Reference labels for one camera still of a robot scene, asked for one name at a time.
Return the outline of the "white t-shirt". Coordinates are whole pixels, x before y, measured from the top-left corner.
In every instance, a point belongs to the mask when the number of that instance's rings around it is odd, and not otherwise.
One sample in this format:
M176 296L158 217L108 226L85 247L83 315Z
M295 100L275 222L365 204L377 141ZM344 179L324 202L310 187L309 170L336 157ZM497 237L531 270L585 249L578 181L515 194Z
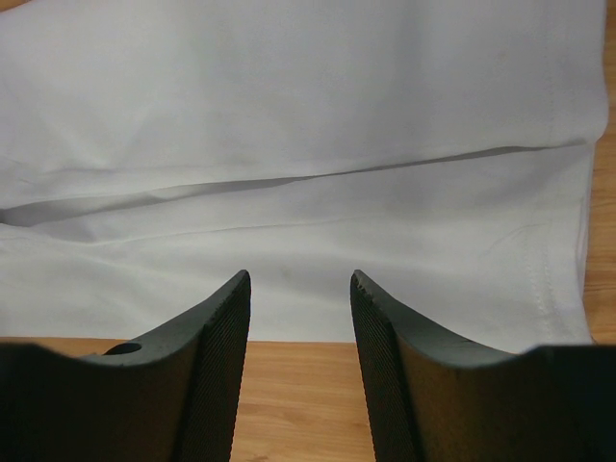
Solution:
M131 338L238 270L255 340L361 270L463 336L591 340L603 1L30 1L1 15L1 332Z

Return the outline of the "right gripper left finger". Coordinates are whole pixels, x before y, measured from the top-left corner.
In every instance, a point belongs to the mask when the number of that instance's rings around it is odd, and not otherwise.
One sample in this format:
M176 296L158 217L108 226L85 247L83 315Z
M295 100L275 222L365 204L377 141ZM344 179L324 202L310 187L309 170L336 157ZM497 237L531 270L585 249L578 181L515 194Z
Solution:
M181 315L102 354L1 346L5 461L226 461L250 323L240 271Z

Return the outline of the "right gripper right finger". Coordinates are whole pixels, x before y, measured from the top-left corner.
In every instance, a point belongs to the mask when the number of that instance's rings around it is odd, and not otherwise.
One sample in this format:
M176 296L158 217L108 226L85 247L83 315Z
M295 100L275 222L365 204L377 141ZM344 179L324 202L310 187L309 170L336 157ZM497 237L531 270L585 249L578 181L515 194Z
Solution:
M511 354L350 280L362 380L379 461L611 461L613 346Z

